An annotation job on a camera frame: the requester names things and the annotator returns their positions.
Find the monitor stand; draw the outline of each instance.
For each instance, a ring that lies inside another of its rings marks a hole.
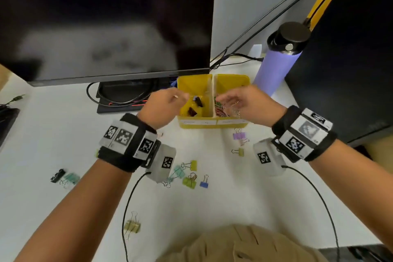
[[[99,92],[104,97],[116,102],[126,102],[132,100],[138,95],[145,93],[144,96],[150,92],[160,89],[166,89],[171,86],[171,82],[175,81],[177,77],[164,77],[164,78],[151,78],[139,80],[124,80],[124,81],[111,81],[101,82],[98,86],[96,97],[100,99],[100,104],[109,105],[109,101],[101,98]],[[98,105],[97,113],[123,113],[130,111],[139,111],[143,108],[146,101],[134,103],[127,107],[105,107]]]

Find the label on organizer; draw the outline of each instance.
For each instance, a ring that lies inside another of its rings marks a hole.
[[[182,120],[182,124],[192,124],[192,125],[216,125],[216,120]]]
[[[244,119],[224,119],[224,120],[217,121],[217,124],[240,124],[240,123],[248,123],[248,121]]]

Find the monitor screen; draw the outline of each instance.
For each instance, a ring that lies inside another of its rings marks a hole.
[[[206,70],[213,2],[1,0],[0,63],[33,85]]]

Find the lavender water bottle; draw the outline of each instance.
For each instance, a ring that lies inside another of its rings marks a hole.
[[[268,38],[269,50],[253,84],[271,96],[299,58],[310,35],[310,30],[299,22],[282,24]]]

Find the desk surface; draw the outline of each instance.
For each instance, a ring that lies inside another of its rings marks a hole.
[[[225,63],[240,62],[231,59]],[[248,75],[259,63],[220,67],[215,72]],[[83,175],[94,163],[98,141],[121,114],[98,115],[85,93],[87,84],[32,88],[13,76],[0,102],[27,93],[15,104],[22,109],[0,152],[0,253],[8,262],[66,195],[50,182],[60,168]],[[286,83],[273,98],[285,106],[296,104]],[[233,129],[183,130],[175,119],[162,129],[164,144],[176,147],[174,165],[198,161],[198,179],[209,175],[209,188],[191,190],[175,180],[170,189],[143,179],[131,199],[127,218],[138,212],[141,230],[127,241],[130,261],[153,261],[170,245],[179,244],[219,226],[256,224],[276,230],[316,248],[335,247],[326,210],[313,188],[297,173],[266,177],[252,152],[259,140],[273,137],[270,128],[249,124],[243,131],[250,142],[245,157]],[[324,197],[336,225],[340,246],[374,244],[379,240],[332,193],[304,161],[292,165],[306,175]],[[95,262],[124,261],[120,235],[127,198],[145,169],[132,176],[120,205],[94,258]]]

